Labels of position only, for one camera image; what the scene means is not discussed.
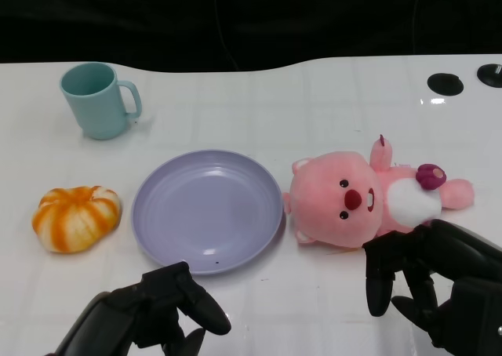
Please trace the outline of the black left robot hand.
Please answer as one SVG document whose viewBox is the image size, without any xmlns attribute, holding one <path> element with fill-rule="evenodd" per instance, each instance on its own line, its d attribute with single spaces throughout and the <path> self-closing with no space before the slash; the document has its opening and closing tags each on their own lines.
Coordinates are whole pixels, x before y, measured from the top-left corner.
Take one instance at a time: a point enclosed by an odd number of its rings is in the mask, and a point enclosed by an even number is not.
<svg viewBox="0 0 502 356">
<path fill-rule="evenodd" d="M 195 282 L 188 264 L 179 262 L 95 296 L 55 353 L 126 355 L 136 344 L 160 346 L 165 355 L 196 355 L 207 332 L 222 336 L 230 331 L 223 309 Z"/>
</svg>

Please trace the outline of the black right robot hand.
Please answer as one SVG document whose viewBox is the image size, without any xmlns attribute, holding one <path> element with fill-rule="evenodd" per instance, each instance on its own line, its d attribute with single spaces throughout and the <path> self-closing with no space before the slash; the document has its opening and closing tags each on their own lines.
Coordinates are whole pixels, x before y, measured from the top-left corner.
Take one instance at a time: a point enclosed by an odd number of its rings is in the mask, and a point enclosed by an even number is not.
<svg viewBox="0 0 502 356">
<path fill-rule="evenodd" d="M 501 249 L 444 220 L 363 245 L 373 317 L 393 305 L 452 355 L 501 353 Z"/>
</svg>

